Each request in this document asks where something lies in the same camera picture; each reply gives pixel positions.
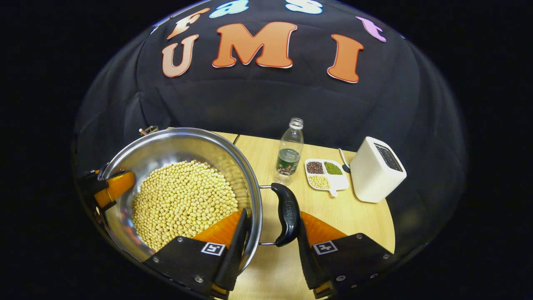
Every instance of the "blue letter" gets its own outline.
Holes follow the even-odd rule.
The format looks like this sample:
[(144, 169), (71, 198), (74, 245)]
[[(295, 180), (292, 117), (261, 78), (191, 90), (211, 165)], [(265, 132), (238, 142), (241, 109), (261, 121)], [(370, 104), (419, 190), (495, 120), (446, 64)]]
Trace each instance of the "blue letter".
[(287, 0), (285, 7), (290, 11), (301, 11), (304, 13), (319, 14), (322, 12), (322, 4), (313, 0)]
[(234, 14), (243, 12), (248, 9), (248, 0), (236, 0), (232, 2), (228, 2), (226, 4), (222, 4), (219, 7), (216, 8), (216, 11), (211, 13), (209, 15), (210, 18), (218, 18), (226, 14)]

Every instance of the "red bean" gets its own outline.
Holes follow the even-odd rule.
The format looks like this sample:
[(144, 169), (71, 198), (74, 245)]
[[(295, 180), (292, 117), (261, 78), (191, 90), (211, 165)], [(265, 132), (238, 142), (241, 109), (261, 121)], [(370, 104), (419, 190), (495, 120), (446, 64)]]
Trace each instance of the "red bean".
[(324, 174), (324, 170), (322, 169), (322, 164), (318, 161), (312, 161), (307, 163), (307, 173), (310, 174)]

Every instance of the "stainless steel pot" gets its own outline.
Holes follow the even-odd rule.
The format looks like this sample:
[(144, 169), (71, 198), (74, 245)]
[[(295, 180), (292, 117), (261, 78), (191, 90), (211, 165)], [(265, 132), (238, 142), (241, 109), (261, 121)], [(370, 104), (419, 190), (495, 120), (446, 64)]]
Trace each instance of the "stainless steel pot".
[(99, 173), (99, 179), (109, 179), (121, 170), (135, 173), (135, 185), (116, 199), (117, 204), (103, 213), (107, 231), (114, 242), (140, 262), (155, 254), (145, 245), (131, 220), (131, 203), (142, 181), (159, 168), (180, 161), (207, 162), (220, 170), (236, 195), (239, 208), (247, 210), (247, 239), (239, 265), (242, 272), (257, 249), (262, 228), (260, 188), (271, 188), (278, 194), (278, 214), (282, 233), (275, 242), (261, 243), (281, 247), (297, 236), (300, 209), (294, 194), (283, 185), (260, 186), (252, 167), (241, 151), (227, 139), (210, 131), (196, 128), (172, 128), (151, 133), (122, 149)]

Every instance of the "bottle label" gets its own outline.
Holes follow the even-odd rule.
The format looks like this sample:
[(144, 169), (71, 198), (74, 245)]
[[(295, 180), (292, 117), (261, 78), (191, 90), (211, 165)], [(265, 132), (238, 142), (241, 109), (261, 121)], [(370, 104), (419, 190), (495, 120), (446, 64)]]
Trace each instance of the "bottle label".
[(295, 162), (288, 162), (278, 156), (278, 161), (276, 162), (276, 170), (278, 170), (278, 173), (282, 175), (292, 175), (294, 174), (294, 172), (296, 172), (296, 167), (298, 167), (299, 162), (300, 160), (297, 160)]

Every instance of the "black pot handle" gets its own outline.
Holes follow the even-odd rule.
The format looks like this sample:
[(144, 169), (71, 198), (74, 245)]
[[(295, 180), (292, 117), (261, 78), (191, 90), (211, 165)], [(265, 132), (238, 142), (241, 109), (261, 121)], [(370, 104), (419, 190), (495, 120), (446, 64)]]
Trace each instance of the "black pot handle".
[(281, 247), (292, 242), (298, 236), (300, 229), (300, 207), (298, 206), (298, 201), (293, 191), (278, 183), (260, 186), (259, 188), (270, 188), (278, 195), (278, 216), (281, 222), (281, 234), (276, 241), (273, 243), (259, 244)]

